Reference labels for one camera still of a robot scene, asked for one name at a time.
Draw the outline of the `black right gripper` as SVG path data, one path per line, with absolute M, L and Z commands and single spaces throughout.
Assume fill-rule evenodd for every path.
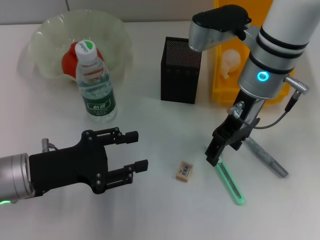
M 234 150 L 238 150 L 242 141 L 249 136 L 252 129 L 242 123 L 253 125 L 257 124 L 258 113 L 265 104 L 264 100 L 249 96 L 244 91 L 239 91 L 235 98 L 234 105 L 239 102 L 244 103 L 242 109 L 236 112 L 239 118 L 235 118 L 232 114 L 228 115 L 224 122 L 215 129 L 213 138 L 205 151 L 206 160 L 215 167 L 219 161 L 226 146 L 231 146 Z

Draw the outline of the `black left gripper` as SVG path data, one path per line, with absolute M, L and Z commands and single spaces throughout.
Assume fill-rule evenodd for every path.
M 102 194 L 106 190 L 132 184 L 134 173 L 148 170 L 148 160 L 108 171 L 104 145 L 131 144 L 138 140 L 137 131 L 122 133 L 119 127 L 86 130 L 72 147 L 30 155 L 30 180 L 35 194 L 43 195 L 77 183 L 88 185 L 95 194 Z

